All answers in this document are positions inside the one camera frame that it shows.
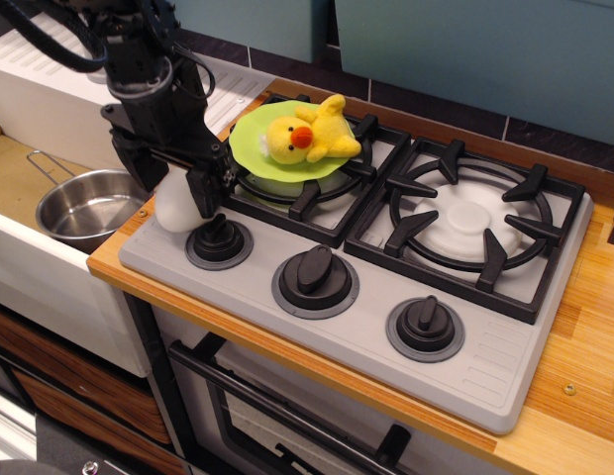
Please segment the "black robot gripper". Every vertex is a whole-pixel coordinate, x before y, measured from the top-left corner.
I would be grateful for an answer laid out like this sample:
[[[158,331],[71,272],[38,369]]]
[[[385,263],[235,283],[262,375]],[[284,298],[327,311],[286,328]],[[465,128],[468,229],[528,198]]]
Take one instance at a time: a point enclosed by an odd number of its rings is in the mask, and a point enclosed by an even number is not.
[[[101,110],[112,145],[136,183],[152,192],[171,164],[189,169],[186,181],[204,219],[213,218],[235,188],[226,147],[205,123],[207,91],[201,83],[110,83],[118,100]]]

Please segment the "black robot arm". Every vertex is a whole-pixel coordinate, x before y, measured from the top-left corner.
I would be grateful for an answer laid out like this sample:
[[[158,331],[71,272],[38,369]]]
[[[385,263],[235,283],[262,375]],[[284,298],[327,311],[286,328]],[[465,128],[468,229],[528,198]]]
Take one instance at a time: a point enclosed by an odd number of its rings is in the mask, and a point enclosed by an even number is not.
[[[112,145],[135,181],[153,191],[170,165],[185,171],[194,205],[212,218],[234,181],[227,149],[205,123],[212,85],[201,60],[176,39],[180,23],[170,1],[38,1],[36,8],[70,31],[82,56],[36,26],[13,1],[0,15],[31,45],[80,73],[104,70],[116,103],[101,109]]]

